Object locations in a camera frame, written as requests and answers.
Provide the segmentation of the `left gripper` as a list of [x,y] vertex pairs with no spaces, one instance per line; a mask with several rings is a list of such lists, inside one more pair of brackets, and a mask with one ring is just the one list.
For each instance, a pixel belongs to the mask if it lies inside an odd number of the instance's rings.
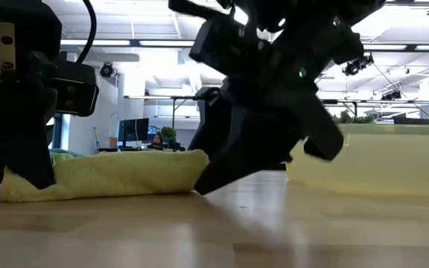
[[[55,183],[46,117],[62,23],[42,1],[0,1],[0,156],[37,189]],[[0,183],[4,165],[0,161]]]

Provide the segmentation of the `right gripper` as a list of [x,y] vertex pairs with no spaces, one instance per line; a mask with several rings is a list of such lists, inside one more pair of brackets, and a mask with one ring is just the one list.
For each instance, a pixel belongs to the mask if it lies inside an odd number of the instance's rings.
[[206,195],[291,162],[290,151],[301,138],[306,154],[331,162],[343,148],[343,134],[317,97],[315,80],[330,62],[345,63],[363,53],[360,35],[339,16],[307,19],[276,43],[228,16],[204,22],[190,57],[226,75],[223,93],[233,102],[290,115],[294,128],[269,114],[232,116],[226,143],[210,156],[194,190]]

